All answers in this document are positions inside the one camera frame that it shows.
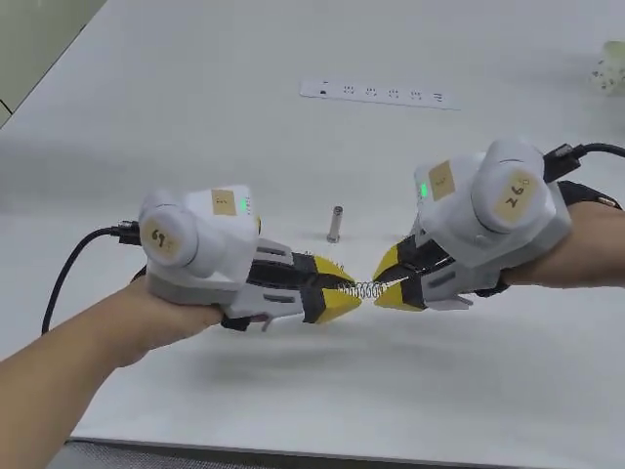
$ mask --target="finger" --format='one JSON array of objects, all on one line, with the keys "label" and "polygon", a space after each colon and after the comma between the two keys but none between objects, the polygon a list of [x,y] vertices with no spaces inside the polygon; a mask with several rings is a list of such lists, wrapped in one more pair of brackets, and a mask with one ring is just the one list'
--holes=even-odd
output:
[{"label": "finger", "polygon": [[181,330],[190,337],[211,325],[219,324],[224,314],[213,307],[185,307],[175,314]]}]

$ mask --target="metal cylinder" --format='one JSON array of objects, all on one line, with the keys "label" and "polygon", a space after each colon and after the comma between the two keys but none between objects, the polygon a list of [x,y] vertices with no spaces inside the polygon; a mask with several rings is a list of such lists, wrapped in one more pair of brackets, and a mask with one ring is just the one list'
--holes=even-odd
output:
[{"label": "metal cylinder", "polygon": [[343,207],[337,205],[332,210],[332,222],[330,223],[330,232],[328,233],[328,242],[339,242],[339,230],[341,230],[341,220],[343,219]]}]

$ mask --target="black strap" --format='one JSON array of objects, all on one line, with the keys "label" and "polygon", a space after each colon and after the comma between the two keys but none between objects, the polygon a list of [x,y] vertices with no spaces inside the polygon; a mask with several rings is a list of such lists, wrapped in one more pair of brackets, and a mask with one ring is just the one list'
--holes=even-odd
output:
[{"label": "black strap", "polygon": [[[589,188],[588,186],[584,186],[583,184],[573,183],[572,181],[558,181],[558,187],[560,188],[562,199],[567,207],[579,202],[597,202],[622,210],[616,199]],[[475,293],[481,298],[488,298],[489,296],[506,291],[508,288],[510,288],[510,285],[504,283],[504,281],[499,278],[499,281],[493,288],[476,290]]]}]

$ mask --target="wrist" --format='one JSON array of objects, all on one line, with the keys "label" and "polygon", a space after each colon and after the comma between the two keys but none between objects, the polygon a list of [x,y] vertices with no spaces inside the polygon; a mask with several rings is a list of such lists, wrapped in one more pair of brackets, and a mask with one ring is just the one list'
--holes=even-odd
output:
[{"label": "wrist", "polygon": [[138,331],[121,317],[125,311],[108,304],[108,299],[84,311],[78,317],[81,332],[90,337],[106,365],[123,367],[145,354]]}]

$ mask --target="white device housing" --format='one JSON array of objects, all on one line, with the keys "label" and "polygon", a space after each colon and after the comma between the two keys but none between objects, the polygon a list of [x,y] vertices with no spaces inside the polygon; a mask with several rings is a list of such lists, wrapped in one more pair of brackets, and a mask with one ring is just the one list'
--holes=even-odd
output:
[{"label": "white device housing", "polygon": [[258,244],[247,187],[179,197],[153,192],[144,201],[139,225],[148,287],[157,296],[196,303],[202,292],[202,303],[223,303],[245,284]]},{"label": "white device housing", "polygon": [[455,262],[422,277],[426,304],[466,309],[460,293],[494,287],[504,269],[539,257],[570,231],[557,183],[543,181],[543,155],[518,140],[417,168],[417,247],[433,240]]}]

